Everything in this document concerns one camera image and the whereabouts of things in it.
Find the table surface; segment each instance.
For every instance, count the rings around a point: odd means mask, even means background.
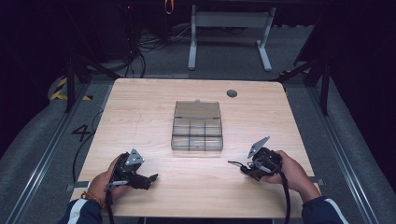
[[[237,96],[227,96],[228,90]],[[177,101],[219,102],[223,150],[175,152],[171,148]],[[108,98],[79,181],[92,180],[111,161],[132,148],[145,158],[140,175],[159,174],[149,190],[130,188],[113,205],[115,216],[132,217],[284,217],[281,185],[242,175],[227,161],[247,158],[253,143],[284,150],[313,176],[304,144],[279,83],[188,79],[118,79]],[[72,199],[82,189],[75,189]],[[291,216],[302,201],[290,191]]]

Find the metal frame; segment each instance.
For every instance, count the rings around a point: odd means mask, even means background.
[[[276,9],[271,7],[269,12],[207,12],[196,10],[196,5],[192,6],[191,11],[191,46],[189,57],[189,69],[195,69],[197,53],[197,27],[249,27],[263,28],[262,39],[257,40],[257,49],[262,58],[264,70],[272,71],[272,66],[265,50],[265,43],[271,30],[271,25],[275,16]]]
[[[356,205],[359,207],[359,210],[361,211],[361,216],[364,219],[364,223],[370,223],[370,224],[379,223],[375,215],[375,211],[373,210],[373,207],[370,205],[370,202],[367,199],[367,196],[364,192],[361,182],[359,181],[357,175],[355,174],[355,171],[353,170],[352,165],[349,159],[347,158],[347,154],[345,153],[345,150],[332,126],[332,122],[330,121],[329,117],[324,116],[321,111],[318,94],[315,92],[314,88],[306,88],[306,89],[308,91],[310,99],[313,102],[313,105],[315,106],[320,116],[322,124],[325,127],[327,134],[329,135],[332,141],[333,153],[338,161],[338,164],[340,165],[340,169],[344,175],[344,178],[346,179],[350,192],[352,193],[355,199]]]
[[[74,103],[74,105],[72,105],[70,111],[68,113],[64,113],[62,116],[55,134],[49,141],[49,145],[41,157],[41,160],[38,162],[37,167],[33,170],[26,187],[24,188],[18,201],[15,203],[15,206],[9,214],[6,223],[21,223],[23,215],[25,214],[30,202],[33,200],[33,197],[35,196],[41,181],[43,180],[47,170],[50,168],[52,159],[55,157],[55,154],[58,151],[67,125],[69,124],[70,119],[73,118],[73,115],[76,112],[78,105],[84,97],[88,87],[88,84],[82,84],[78,88],[77,101]]]

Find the hand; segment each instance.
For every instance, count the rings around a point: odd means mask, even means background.
[[[111,177],[114,166],[116,165],[118,159],[119,156],[113,162],[111,162],[111,164],[108,166],[107,171],[97,175],[93,179],[93,181],[90,184],[90,187],[88,188],[88,192],[98,197],[103,203],[106,200],[106,193],[105,193],[106,185],[108,184],[108,181]],[[111,195],[113,196],[113,201],[118,197],[120,197],[128,188],[129,187],[125,185],[118,187],[113,186],[111,189]]]
[[[282,172],[288,179],[289,189],[299,192],[304,203],[319,197],[317,187],[311,182],[303,167],[284,151],[280,150],[276,153],[282,157]],[[263,176],[262,181],[271,184],[282,183],[280,175]]]

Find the person's left hand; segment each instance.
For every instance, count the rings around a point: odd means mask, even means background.
[[[111,162],[111,164],[108,166],[107,171],[97,175],[93,179],[93,181],[90,184],[90,187],[88,188],[88,192],[99,198],[103,203],[106,200],[106,193],[105,193],[106,185],[108,184],[108,181],[111,177],[114,166],[116,165],[118,159],[119,156],[113,162]],[[126,185],[117,186],[117,187],[113,186],[111,189],[111,195],[113,196],[113,201],[119,198],[128,188],[129,186]]]

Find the bracelet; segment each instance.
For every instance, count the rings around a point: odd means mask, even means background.
[[[87,192],[87,191],[84,191],[84,192],[81,194],[81,198],[82,198],[82,199],[86,199],[86,200],[94,200],[94,201],[96,201],[97,203],[99,203],[99,205],[102,207],[102,209],[105,208],[105,206],[106,206],[105,203],[102,203],[102,201],[100,200],[100,198],[94,196],[93,194],[91,194],[91,193],[89,193],[89,192]]]

